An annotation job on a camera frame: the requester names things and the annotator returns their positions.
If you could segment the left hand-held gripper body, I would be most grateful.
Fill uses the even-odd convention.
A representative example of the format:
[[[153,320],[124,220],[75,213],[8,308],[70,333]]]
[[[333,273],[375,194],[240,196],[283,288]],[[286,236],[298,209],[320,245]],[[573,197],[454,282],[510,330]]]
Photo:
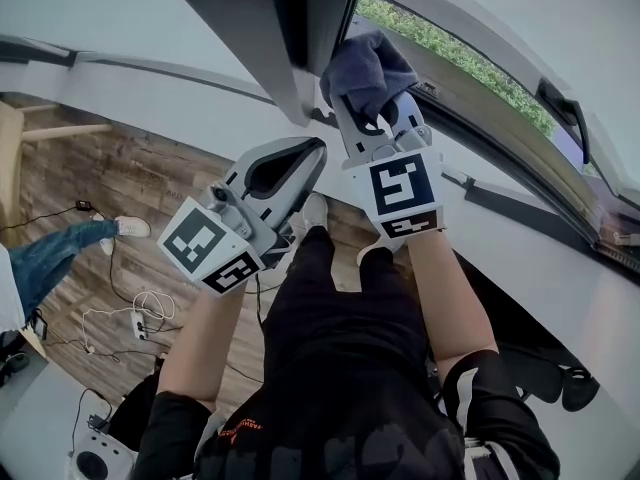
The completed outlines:
[[[190,282],[223,296],[292,249],[293,209],[293,175],[269,187],[258,175],[234,173],[185,199],[158,246]]]

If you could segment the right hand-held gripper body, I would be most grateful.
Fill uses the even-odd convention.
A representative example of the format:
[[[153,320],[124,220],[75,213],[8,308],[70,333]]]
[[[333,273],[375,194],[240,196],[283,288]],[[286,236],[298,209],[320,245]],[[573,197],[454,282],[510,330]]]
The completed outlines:
[[[381,236],[405,239],[446,228],[441,159],[428,127],[395,139],[382,130],[356,131],[344,143],[343,171]]]

